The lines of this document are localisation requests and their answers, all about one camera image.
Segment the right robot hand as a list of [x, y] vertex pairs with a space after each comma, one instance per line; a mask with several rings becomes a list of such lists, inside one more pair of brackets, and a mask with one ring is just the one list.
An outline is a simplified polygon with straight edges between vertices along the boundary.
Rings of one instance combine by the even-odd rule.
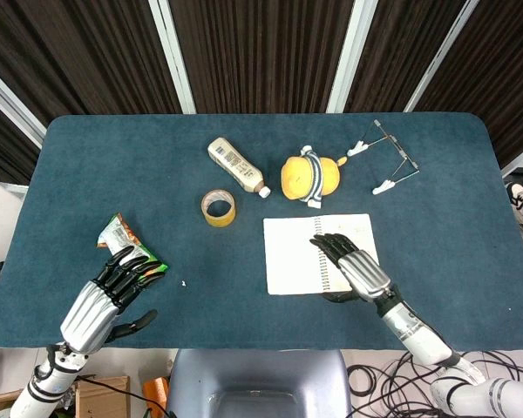
[[376, 261], [340, 233], [316, 234], [309, 240], [342, 273], [357, 298], [373, 302], [391, 293], [391, 279]]

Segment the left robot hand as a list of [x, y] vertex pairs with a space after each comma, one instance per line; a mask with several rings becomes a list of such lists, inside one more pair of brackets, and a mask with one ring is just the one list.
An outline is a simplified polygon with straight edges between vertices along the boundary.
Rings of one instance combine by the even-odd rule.
[[126, 246], [112, 255], [80, 291], [60, 326], [68, 351], [96, 353], [107, 343], [136, 334], [157, 317], [157, 311], [151, 309], [137, 320], [118, 323], [120, 315], [167, 270], [160, 260], [138, 255], [135, 249]]

